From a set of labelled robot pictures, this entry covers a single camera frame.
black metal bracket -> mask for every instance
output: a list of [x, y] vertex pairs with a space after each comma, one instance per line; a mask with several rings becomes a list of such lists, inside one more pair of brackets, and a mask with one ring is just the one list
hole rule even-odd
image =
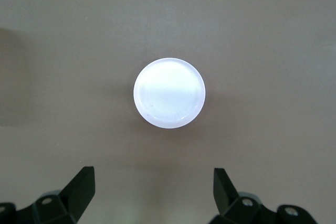
[[222, 168], [214, 171], [214, 198], [219, 215], [210, 224], [317, 224], [301, 207], [282, 205], [273, 212], [252, 197], [240, 196]]
[[84, 167], [59, 194], [19, 211], [13, 203], [0, 203], [0, 224], [76, 224], [95, 195], [94, 171]]

silver bolt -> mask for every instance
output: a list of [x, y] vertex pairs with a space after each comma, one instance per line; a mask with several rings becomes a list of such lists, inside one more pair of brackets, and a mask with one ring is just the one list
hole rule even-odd
[[49, 204], [50, 202], [52, 202], [52, 198], [45, 198], [44, 200], [42, 200], [41, 204], [42, 205], [46, 205], [46, 204]]
[[242, 202], [243, 202], [243, 204], [244, 204], [245, 206], [247, 206], [247, 207], [251, 207], [251, 206], [253, 206], [253, 202], [252, 202], [252, 200], [250, 200], [250, 199], [243, 199]]
[[297, 216], [299, 213], [292, 207], [286, 207], [285, 211], [287, 214], [292, 215], [292, 216]]

screw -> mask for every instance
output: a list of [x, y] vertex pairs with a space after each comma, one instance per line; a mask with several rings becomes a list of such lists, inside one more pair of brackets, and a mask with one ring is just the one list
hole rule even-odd
[[292, 207], [286, 207], [285, 211], [287, 214], [292, 215], [292, 216], [297, 216], [299, 213]]
[[250, 199], [243, 199], [242, 202], [243, 202], [243, 204], [244, 204], [245, 206], [247, 206], [247, 207], [251, 207], [251, 206], [253, 206], [253, 202], [252, 202], [252, 200], [250, 200]]
[[52, 198], [45, 198], [44, 200], [42, 200], [41, 204], [42, 205], [46, 205], [46, 204], [49, 204], [50, 202], [52, 202]]

white circular disc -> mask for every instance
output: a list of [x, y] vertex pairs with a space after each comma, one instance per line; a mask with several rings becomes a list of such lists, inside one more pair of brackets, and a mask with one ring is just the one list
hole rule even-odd
[[157, 127], [172, 129], [197, 117], [204, 104], [205, 86], [188, 62], [164, 58], [140, 72], [133, 95], [143, 118]]

round white object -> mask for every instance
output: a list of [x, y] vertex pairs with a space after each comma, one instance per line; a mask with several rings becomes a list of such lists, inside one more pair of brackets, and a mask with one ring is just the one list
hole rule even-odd
[[140, 72], [133, 95], [143, 118], [157, 127], [172, 129], [197, 117], [204, 104], [205, 86], [188, 62], [163, 58]]

